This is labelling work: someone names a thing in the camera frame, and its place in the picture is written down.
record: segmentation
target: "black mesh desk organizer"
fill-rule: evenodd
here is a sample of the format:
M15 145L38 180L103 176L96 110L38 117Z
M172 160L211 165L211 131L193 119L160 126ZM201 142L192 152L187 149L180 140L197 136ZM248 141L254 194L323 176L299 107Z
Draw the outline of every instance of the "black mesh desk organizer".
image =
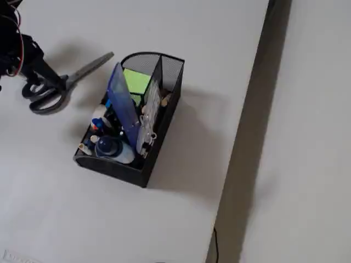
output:
M77 150L73 159L79 166L115 177L140 187L147 186L152 169L156 163L158 153L160 152L163 140L165 139L168 127L180 98L184 60L161 53L140 52L131 54L121 61L123 68L128 68L151 76L154 73L156 64L160 60L162 62L162 82L160 88L166 89L171 92L172 95L168 106L164 111L161 111L158 114L154 126L157 138L146 159L137 156L131 164L122 164L110 159L99 158L95 155L88 156L80 150ZM107 94L105 94L101 103L105 104L106 101ZM84 142L88 137L88 134L89 127L81 142Z

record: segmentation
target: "floor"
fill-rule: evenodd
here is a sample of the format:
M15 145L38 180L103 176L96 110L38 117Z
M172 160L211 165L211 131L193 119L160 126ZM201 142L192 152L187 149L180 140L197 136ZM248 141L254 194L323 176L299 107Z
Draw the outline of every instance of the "floor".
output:
M284 46L291 0L278 1L266 18L216 219L219 262L245 263L253 188ZM216 261L214 236L206 263Z

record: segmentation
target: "white desk surface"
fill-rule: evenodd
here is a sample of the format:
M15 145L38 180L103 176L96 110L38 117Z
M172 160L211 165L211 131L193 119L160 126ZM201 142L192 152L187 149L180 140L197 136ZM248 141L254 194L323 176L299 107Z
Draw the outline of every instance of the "white desk surface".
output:
M59 73L115 57L52 116L29 110L21 78L1 80L1 249L43 263L204 262L267 3L24 1L22 32ZM149 189L72 160L113 65L139 51L185 59Z

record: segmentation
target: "green sticky note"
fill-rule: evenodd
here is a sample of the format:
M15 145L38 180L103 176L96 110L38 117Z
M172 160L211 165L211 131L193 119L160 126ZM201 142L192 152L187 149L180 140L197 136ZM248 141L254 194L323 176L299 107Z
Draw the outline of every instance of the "green sticky note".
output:
M142 74L127 68L123 71L129 92L144 94L148 87L151 76Z

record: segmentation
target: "white wall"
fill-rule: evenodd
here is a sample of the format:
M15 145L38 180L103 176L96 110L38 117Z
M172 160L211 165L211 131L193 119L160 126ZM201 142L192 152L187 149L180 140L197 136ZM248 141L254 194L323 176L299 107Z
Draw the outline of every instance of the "white wall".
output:
M293 0L242 263L351 261L351 1Z

